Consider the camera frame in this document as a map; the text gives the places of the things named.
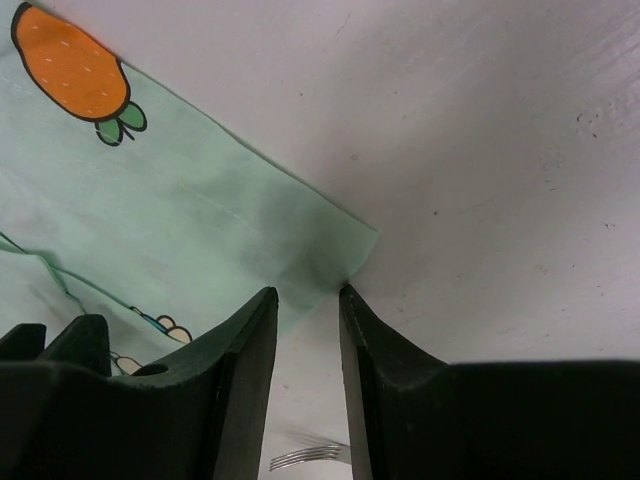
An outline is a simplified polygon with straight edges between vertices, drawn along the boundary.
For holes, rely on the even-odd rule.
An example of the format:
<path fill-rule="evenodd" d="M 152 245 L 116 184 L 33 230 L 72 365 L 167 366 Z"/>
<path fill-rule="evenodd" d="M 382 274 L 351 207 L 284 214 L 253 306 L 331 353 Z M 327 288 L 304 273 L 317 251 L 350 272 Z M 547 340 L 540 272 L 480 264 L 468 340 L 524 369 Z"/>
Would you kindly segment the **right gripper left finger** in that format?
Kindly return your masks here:
<path fill-rule="evenodd" d="M 278 294 L 130 375 L 113 375 L 104 317 L 53 339 L 1 340 L 5 479 L 254 479 L 274 367 Z"/>

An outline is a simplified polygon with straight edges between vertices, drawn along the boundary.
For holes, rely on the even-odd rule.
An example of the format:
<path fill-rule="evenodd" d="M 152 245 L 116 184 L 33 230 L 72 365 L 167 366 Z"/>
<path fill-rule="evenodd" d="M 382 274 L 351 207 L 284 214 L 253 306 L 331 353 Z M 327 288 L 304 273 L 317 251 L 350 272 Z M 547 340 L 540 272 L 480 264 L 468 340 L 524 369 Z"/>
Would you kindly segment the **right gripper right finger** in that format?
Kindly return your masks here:
<path fill-rule="evenodd" d="M 339 294 L 357 479 L 635 479 L 639 365 L 449 364 Z"/>

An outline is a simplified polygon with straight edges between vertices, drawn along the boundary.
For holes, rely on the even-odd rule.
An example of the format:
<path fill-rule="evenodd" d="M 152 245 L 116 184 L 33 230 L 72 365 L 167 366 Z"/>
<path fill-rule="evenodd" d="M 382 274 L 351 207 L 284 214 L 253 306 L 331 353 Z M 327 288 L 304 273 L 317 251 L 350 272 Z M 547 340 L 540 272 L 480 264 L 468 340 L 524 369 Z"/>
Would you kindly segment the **black handled fork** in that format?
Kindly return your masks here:
<path fill-rule="evenodd" d="M 269 463 L 270 472 L 312 461 L 351 464 L 351 447 L 345 443 L 301 431 L 290 431 L 287 436 L 301 445 L 301 448 L 272 458 Z"/>

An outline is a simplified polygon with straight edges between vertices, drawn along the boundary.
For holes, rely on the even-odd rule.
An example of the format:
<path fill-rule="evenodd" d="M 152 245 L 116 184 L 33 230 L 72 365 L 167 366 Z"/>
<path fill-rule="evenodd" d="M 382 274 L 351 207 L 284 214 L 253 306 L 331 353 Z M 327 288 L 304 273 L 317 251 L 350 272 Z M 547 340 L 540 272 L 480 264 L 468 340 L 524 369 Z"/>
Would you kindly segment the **green cartoon placemat cloth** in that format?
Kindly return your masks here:
<path fill-rule="evenodd" d="M 99 314 L 131 374 L 275 287 L 289 328 L 376 232 L 77 26 L 1 5 L 1 327 Z"/>

